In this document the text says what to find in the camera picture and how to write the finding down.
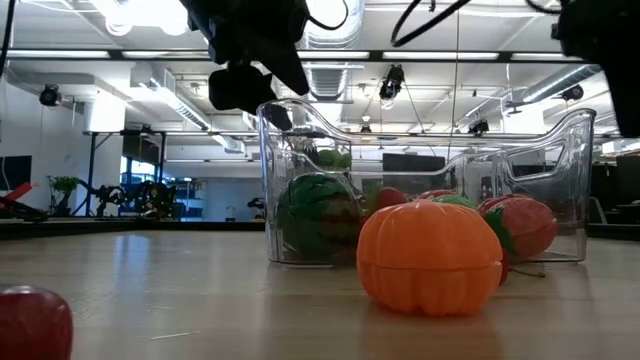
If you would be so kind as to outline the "large red toy strawberry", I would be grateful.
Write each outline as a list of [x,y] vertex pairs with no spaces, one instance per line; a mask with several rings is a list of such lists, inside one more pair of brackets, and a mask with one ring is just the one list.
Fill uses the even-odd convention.
[[545,252],[554,241],[558,224],[552,210],[525,195],[490,198],[479,212],[497,235],[502,248],[516,259],[528,259]]

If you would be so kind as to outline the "clear plastic container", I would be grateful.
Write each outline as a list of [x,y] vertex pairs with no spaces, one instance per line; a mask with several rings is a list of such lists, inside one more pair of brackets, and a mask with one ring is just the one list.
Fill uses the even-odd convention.
[[[325,260],[312,260],[288,249],[276,222],[280,192],[299,175],[324,173],[347,184],[361,210],[361,226],[371,215],[369,193],[383,188],[384,153],[415,154],[445,158],[437,174],[445,176],[448,189],[479,205],[487,199],[509,194],[530,196],[554,213],[558,230],[550,247],[530,262],[580,262],[586,256],[587,205],[591,175],[593,123],[588,108],[569,112],[543,135],[444,133],[349,133],[325,120],[310,104],[283,99],[270,105],[284,107],[292,129],[283,131],[267,120],[267,103],[258,110],[260,162],[266,212],[268,257],[281,264],[333,267],[353,264],[356,247]],[[315,165],[294,145],[313,139],[319,150],[350,153],[349,169]]]

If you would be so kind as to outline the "background chair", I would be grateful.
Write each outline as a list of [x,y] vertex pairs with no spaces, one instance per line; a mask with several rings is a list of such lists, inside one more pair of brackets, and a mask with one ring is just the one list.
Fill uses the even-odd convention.
[[594,196],[589,198],[588,212],[588,222],[590,224],[607,224],[604,210],[599,200]]

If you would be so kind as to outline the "red background object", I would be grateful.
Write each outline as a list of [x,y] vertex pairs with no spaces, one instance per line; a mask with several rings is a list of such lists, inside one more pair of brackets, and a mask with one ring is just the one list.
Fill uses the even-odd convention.
[[0,210],[9,210],[20,205],[19,199],[29,193],[34,186],[30,182],[23,183],[10,190],[5,195],[0,195]]

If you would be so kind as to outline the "red toy apple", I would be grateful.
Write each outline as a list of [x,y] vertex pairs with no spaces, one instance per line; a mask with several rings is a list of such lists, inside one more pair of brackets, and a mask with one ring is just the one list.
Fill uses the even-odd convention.
[[0,285],[0,360],[71,360],[71,309],[59,294]]

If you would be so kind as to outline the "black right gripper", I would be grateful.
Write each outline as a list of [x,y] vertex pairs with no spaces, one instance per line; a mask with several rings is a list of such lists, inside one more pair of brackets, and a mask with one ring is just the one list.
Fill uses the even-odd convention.
[[551,38],[566,56],[604,63],[619,131],[640,138],[640,66],[606,62],[640,49],[640,0],[561,0]]

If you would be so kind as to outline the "overhead beam with lights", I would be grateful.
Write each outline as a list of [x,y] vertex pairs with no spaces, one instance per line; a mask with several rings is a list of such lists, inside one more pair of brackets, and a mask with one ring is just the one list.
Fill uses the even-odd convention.
[[[397,50],[301,50],[304,62],[435,62],[435,63],[584,63],[577,57],[556,52],[473,52],[473,51],[397,51]],[[80,61],[182,61],[199,62],[209,59],[205,50],[119,50],[119,49],[9,49],[9,60],[80,60]]]

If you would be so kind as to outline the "green striped toy watermelon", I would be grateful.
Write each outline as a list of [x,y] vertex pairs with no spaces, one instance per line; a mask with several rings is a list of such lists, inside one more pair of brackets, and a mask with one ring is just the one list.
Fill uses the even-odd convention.
[[361,210],[335,176],[297,176],[280,192],[275,215],[286,247],[308,259],[329,259],[357,246]]

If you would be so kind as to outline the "black wall screen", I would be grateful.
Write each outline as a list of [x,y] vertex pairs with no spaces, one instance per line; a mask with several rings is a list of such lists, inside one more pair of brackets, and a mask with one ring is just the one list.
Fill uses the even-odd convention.
[[31,181],[31,156],[0,156],[0,191],[14,190]]

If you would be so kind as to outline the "black background monitor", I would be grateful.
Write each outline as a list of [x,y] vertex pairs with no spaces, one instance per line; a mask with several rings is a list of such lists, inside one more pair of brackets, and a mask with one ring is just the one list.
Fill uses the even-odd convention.
[[384,153],[382,166],[383,185],[410,196],[441,189],[444,185],[445,176],[437,174],[445,166],[444,157]]

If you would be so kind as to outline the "silver ventilation duct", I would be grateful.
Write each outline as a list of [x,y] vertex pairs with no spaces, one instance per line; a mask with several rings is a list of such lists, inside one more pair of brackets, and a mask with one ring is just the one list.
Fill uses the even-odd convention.
[[[311,15],[302,47],[307,50],[350,50],[359,38],[365,0],[306,0]],[[344,93],[346,69],[306,70],[310,93],[316,100],[337,100]]]

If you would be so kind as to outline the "black background table frame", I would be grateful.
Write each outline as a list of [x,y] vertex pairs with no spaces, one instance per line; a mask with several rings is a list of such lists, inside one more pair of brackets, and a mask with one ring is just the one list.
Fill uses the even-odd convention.
[[166,156],[166,146],[167,146],[167,137],[168,137],[167,131],[152,130],[149,127],[144,127],[142,130],[124,129],[120,131],[84,131],[83,134],[91,137],[89,165],[88,165],[88,174],[87,174],[88,185],[86,186],[86,196],[84,201],[78,206],[78,209],[80,209],[81,207],[85,208],[86,217],[88,217],[91,213],[92,195],[90,193],[90,190],[93,187],[96,151],[112,136],[121,136],[121,137],[135,136],[139,140],[141,140],[144,135],[160,136],[161,145],[159,146],[159,160],[158,160],[158,163],[156,164],[157,171],[156,171],[154,180],[156,182],[162,181],[162,177],[164,175],[164,161]]

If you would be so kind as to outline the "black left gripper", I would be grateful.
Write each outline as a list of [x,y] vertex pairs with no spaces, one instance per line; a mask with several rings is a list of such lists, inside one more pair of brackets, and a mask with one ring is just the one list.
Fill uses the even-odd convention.
[[[310,88],[297,53],[309,17],[305,0],[179,0],[187,10],[188,27],[207,40],[217,64],[259,61],[297,95]],[[270,105],[277,99],[273,75],[249,64],[214,71],[208,78],[209,101],[217,110],[239,109],[258,115],[267,103],[267,120],[288,131],[287,110]]]

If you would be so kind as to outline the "orange toy pumpkin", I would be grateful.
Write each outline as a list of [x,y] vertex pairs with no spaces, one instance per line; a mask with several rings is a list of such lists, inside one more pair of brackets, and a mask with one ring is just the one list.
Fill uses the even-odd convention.
[[502,259],[477,211],[428,200],[376,211],[356,252],[360,283],[374,302],[431,317],[480,312],[499,286]]

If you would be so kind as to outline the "green toy mango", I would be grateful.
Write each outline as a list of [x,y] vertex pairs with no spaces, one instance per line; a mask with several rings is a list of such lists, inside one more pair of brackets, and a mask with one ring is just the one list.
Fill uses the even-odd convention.
[[457,194],[444,194],[439,196],[433,196],[430,198],[430,200],[438,203],[460,205],[466,208],[470,208],[474,211],[478,211],[478,207],[476,204],[474,204],[467,198]]

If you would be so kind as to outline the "background potted plant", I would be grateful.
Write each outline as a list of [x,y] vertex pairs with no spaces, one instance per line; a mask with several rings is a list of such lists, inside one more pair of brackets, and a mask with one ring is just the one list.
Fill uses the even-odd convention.
[[66,217],[71,213],[69,199],[80,179],[74,176],[49,176],[50,213],[56,217]]

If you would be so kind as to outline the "red toy strawberry green leaves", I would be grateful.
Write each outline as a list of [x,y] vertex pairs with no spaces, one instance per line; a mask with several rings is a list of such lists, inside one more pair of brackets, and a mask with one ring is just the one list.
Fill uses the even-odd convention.
[[407,195],[394,187],[374,188],[369,193],[367,209],[373,214],[377,210],[407,202]]

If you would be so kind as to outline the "red toy cherry pair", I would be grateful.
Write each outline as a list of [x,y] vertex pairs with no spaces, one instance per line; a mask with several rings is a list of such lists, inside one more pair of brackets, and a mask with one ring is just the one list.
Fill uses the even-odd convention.
[[533,277],[533,278],[545,278],[546,275],[544,273],[533,273],[526,272],[524,270],[515,269],[510,265],[510,257],[509,252],[506,249],[502,249],[502,260],[501,260],[501,277],[499,280],[499,285],[503,285],[508,279],[509,273],[515,272],[520,275]]

